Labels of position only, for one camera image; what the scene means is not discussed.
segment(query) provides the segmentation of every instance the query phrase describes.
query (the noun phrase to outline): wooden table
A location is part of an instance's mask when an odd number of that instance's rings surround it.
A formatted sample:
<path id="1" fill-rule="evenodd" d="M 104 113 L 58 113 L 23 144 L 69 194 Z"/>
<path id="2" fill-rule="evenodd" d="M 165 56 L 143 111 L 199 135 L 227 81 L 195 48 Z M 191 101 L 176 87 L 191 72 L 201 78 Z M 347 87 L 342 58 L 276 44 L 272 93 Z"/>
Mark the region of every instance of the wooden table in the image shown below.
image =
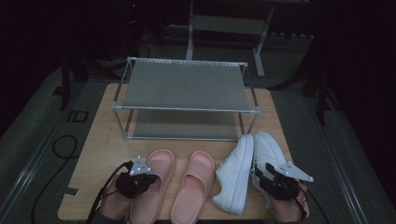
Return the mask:
<path id="1" fill-rule="evenodd" d="M 177 168 L 164 197 L 159 219 L 169 219 L 177 191 L 180 186 L 189 156 L 198 150 L 209 153 L 216 166 L 227 158 L 235 148 L 236 142 L 220 141 L 181 141 L 181 140 L 124 140 L 120 128 L 110 107 L 114 99 L 117 84 L 109 84 L 99 105 L 90 133 L 78 159 L 69 188 L 78 189 L 78 194 L 64 195 L 58 216 L 64 220 L 85 220 L 90 213 L 92 203 L 111 173 L 123 162 L 134 161 L 137 156 L 144 160 L 155 150 L 168 149 L 177 157 Z M 289 148 L 276 113 L 276 109 L 267 90 L 255 90 L 262 113 L 252 133 L 266 131 L 279 143 L 287 161 L 291 161 Z M 212 203 L 212 196 L 219 194 L 218 181 L 210 192 L 200 219 L 262 219 L 273 217 L 273 212 L 265 209 L 265 198 L 248 183 L 245 210 L 242 216 L 231 215 Z"/>

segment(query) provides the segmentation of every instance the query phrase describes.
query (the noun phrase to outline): pink slide sandal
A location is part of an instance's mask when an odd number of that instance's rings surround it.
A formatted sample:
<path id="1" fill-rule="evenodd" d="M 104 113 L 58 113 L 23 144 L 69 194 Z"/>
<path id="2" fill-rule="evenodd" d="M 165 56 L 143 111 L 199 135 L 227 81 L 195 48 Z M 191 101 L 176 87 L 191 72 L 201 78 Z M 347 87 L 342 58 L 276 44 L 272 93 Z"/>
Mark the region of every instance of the pink slide sandal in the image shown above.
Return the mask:
<path id="1" fill-rule="evenodd" d="M 158 178 L 134 202 L 129 215 L 134 224 L 152 224 L 157 219 L 163 205 L 163 197 L 175 171 L 176 159 L 172 152 L 161 149 L 148 157 L 146 165 L 151 168 L 148 173 Z"/>
<path id="2" fill-rule="evenodd" d="M 213 186 L 215 168 L 215 163 L 209 154 L 196 151 L 191 155 L 182 186 L 172 208 L 172 223 L 196 223 Z"/>

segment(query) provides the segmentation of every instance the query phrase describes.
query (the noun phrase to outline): gray floor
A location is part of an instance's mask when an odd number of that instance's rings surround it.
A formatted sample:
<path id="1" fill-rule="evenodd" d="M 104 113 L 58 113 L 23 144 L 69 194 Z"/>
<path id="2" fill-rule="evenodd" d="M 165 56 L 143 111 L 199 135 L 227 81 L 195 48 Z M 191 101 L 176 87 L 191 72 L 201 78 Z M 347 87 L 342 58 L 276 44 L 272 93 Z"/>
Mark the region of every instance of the gray floor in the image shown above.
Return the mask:
<path id="1" fill-rule="evenodd" d="M 266 88 L 293 76 L 310 42 L 311 39 L 304 37 L 268 36 L 262 51 L 264 78 L 256 76 L 251 49 L 196 46 L 193 59 L 247 62 L 254 86 Z M 185 57 L 185 45 L 169 42 L 160 47 L 151 41 L 145 44 L 147 48 L 142 47 L 142 56 L 149 49 L 152 58 Z M 87 83 L 72 80 L 72 101 L 62 112 L 59 110 L 60 96 L 52 95 L 61 83 L 60 74 L 58 69 L 43 82 L 0 141 L 0 151 L 6 155 L 0 159 L 0 223 L 31 222 L 32 207 L 40 190 L 64 163 L 51 150 L 55 139 L 73 134 L 78 141 L 74 154 L 77 155 L 106 85 L 116 82 L 97 74 L 92 74 Z M 303 84 L 296 83 L 283 91 L 271 93 L 294 163 L 315 178 L 309 186 L 330 223 L 396 223 L 395 209 L 376 179 L 343 112 L 330 105 L 332 110 L 325 112 L 326 125 L 321 126 L 314 112 L 317 99 L 302 96 Z M 87 121 L 67 122 L 72 110 L 88 112 Z M 74 142 L 68 137 L 55 144 L 56 150 L 64 156 L 69 155 L 73 147 Z M 77 159 L 70 160 L 44 190 L 34 212 L 36 223 L 83 223 L 57 218 L 76 163 Z M 308 205 L 311 214 L 304 223 L 325 223 L 312 198 Z"/>

